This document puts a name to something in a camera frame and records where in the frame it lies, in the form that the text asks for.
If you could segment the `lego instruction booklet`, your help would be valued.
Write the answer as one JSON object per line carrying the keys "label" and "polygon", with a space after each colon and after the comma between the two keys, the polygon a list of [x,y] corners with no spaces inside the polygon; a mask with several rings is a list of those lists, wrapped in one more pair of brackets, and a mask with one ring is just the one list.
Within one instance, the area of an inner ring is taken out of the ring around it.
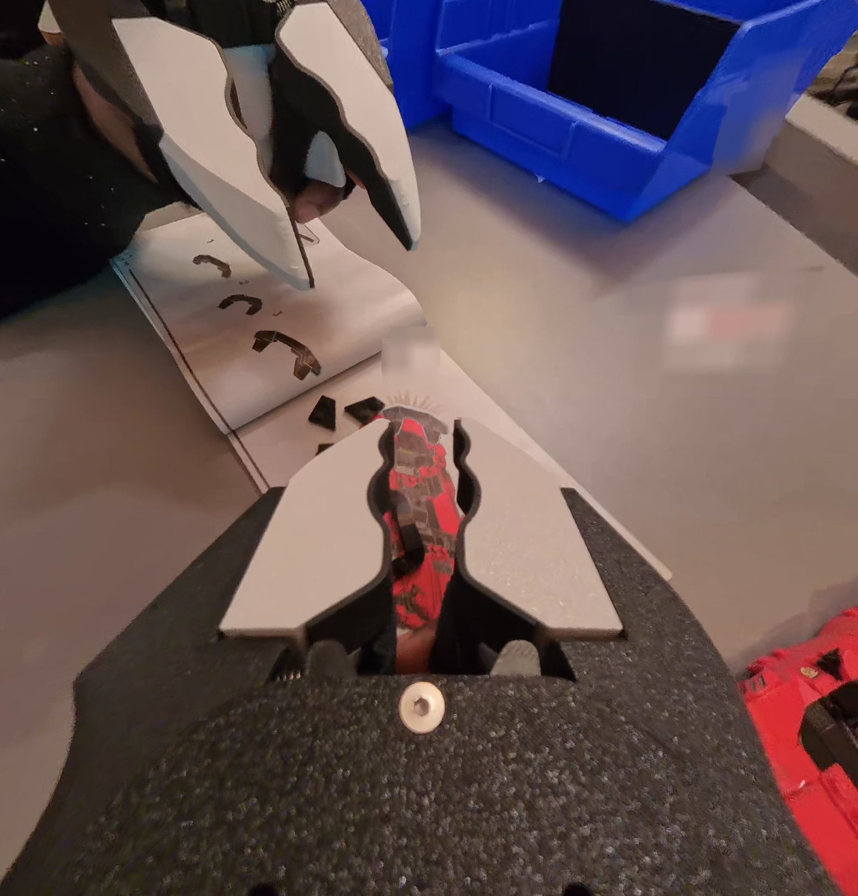
{"label": "lego instruction booklet", "polygon": [[[385,375],[390,330],[425,323],[414,294],[322,223],[305,226],[316,288],[301,291],[246,255],[207,215],[140,232],[113,268],[261,492],[284,487],[320,442],[358,428],[344,408],[377,396],[479,420],[575,489],[666,580],[668,566],[592,498],[444,351],[436,373]],[[308,423],[322,395],[335,432]]]}

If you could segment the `person's left forearm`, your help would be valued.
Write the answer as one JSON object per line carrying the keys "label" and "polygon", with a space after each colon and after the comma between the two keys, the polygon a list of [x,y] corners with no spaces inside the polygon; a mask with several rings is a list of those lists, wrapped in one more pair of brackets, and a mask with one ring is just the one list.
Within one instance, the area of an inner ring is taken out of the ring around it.
{"label": "person's left forearm", "polygon": [[0,57],[0,320],[97,276],[143,218],[187,199],[96,133],[72,67],[46,44]]}

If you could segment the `red lego car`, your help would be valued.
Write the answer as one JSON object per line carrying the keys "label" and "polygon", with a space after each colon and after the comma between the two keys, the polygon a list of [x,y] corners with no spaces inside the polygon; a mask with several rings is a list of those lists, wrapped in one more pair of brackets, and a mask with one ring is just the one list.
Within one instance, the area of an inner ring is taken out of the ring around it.
{"label": "red lego car", "polygon": [[797,826],[858,895],[858,606],[750,664],[738,689]]}

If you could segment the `blue plastic storage bin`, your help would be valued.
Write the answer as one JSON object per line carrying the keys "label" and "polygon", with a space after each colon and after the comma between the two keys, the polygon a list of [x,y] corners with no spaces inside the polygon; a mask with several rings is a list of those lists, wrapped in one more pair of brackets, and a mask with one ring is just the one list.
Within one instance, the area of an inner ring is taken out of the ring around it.
{"label": "blue plastic storage bin", "polygon": [[759,166],[858,1],[443,2],[454,129],[613,218]]}
{"label": "blue plastic storage bin", "polygon": [[460,46],[464,28],[455,21],[473,2],[365,1],[389,67],[393,91],[409,131],[449,119],[451,105],[436,94],[442,61]]}

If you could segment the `black lego arch piece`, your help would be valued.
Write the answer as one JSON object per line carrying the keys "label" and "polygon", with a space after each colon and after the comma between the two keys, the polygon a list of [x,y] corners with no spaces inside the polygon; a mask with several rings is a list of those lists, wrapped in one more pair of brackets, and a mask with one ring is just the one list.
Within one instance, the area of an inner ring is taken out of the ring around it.
{"label": "black lego arch piece", "polygon": [[395,579],[420,569],[425,557],[423,534],[427,532],[428,510],[423,498],[406,491],[390,490],[386,522],[392,544],[391,567]]}

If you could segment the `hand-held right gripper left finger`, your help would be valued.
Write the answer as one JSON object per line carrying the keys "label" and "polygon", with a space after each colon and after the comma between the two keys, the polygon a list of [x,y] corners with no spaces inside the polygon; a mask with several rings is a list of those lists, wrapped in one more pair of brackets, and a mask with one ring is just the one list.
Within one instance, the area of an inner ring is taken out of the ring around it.
{"label": "hand-held right gripper left finger", "polygon": [[390,613],[379,498],[393,430],[375,420],[292,476],[219,624],[227,637],[369,640]]}

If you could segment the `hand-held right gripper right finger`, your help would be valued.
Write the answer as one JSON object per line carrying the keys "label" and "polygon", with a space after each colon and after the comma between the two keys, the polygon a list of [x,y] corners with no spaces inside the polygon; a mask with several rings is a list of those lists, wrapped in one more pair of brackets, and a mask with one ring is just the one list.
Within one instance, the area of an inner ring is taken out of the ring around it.
{"label": "hand-held right gripper right finger", "polygon": [[612,639],[623,623],[556,477],[485,424],[456,421],[455,572],[492,639]]}

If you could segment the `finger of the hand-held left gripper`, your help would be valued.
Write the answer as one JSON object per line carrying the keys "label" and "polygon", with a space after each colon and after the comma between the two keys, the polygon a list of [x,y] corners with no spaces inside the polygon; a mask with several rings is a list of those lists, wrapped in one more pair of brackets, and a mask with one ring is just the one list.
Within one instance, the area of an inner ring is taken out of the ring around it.
{"label": "finger of the hand-held left gripper", "polygon": [[344,175],[407,251],[422,235],[418,185],[388,66],[360,2],[280,4],[275,97],[332,141]]}
{"label": "finger of the hand-held left gripper", "polygon": [[158,147],[177,184],[255,262],[312,289],[286,202],[230,108],[218,45],[155,17],[116,18],[112,26],[161,126]]}

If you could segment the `person's left hand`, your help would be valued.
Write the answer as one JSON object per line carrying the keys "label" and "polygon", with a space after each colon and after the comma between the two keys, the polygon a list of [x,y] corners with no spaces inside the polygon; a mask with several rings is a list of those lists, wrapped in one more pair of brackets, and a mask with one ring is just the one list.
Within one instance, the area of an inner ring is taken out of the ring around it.
{"label": "person's left hand", "polygon": [[356,185],[356,180],[349,176],[341,186],[313,178],[307,179],[291,201],[293,220],[298,224],[308,224],[315,218],[322,218],[350,196]]}

